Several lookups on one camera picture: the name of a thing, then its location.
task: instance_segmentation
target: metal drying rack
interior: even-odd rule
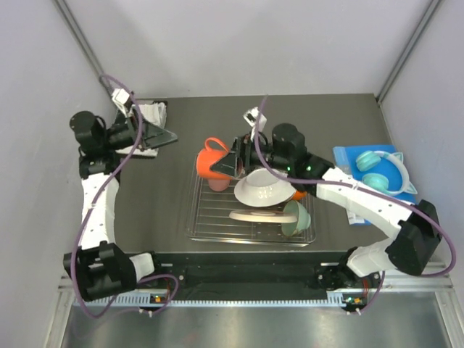
[[[252,209],[240,203],[233,194],[239,180],[231,180],[222,192],[214,192],[207,180],[196,174],[194,167],[189,194],[190,211],[187,217],[187,236],[195,241],[221,241],[242,244],[280,244],[305,247],[315,240],[314,199],[307,195],[300,202],[311,215],[311,226],[299,235],[286,237],[281,224],[249,223],[229,218],[232,210]],[[282,210],[285,202],[262,210]]]

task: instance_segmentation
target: black base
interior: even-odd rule
[[[343,252],[266,252],[157,254],[157,273],[180,278],[177,300],[264,301],[327,299],[315,270],[325,262],[338,262]],[[369,277],[371,287],[378,281]],[[353,287],[362,288],[362,280]],[[165,289],[159,280],[140,286]]]

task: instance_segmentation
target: gray wall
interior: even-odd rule
[[[446,0],[384,102],[415,187],[457,246],[452,274],[464,305],[464,1]],[[448,259],[442,247],[440,254]]]
[[[68,0],[144,96],[377,93],[424,0]]]
[[[0,347],[41,347],[82,210],[68,122],[114,111],[51,1],[0,18]]]

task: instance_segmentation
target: light green mug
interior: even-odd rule
[[[303,207],[298,201],[290,201],[286,204],[283,209],[283,212],[293,214],[297,217],[295,223],[283,223],[282,224],[282,233],[287,236],[296,236],[303,232],[311,225],[311,215],[307,212],[306,208]]]

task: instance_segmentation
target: teal headphones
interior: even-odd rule
[[[380,191],[383,194],[388,194],[389,196],[396,196],[402,192],[409,194],[417,194],[417,190],[414,185],[411,184],[409,180],[409,173],[405,165],[403,164],[403,153],[395,152],[390,154],[385,151],[366,151],[360,154],[356,159],[356,166],[361,172],[374,168],[381,159],[390,161],[398,168],[399,173],[401,174],[402,185],[398,191],[389,191],[389,179],[382,174],[377,173],[368,173],[362,177],[362,182],[372,187],[373,189]]]

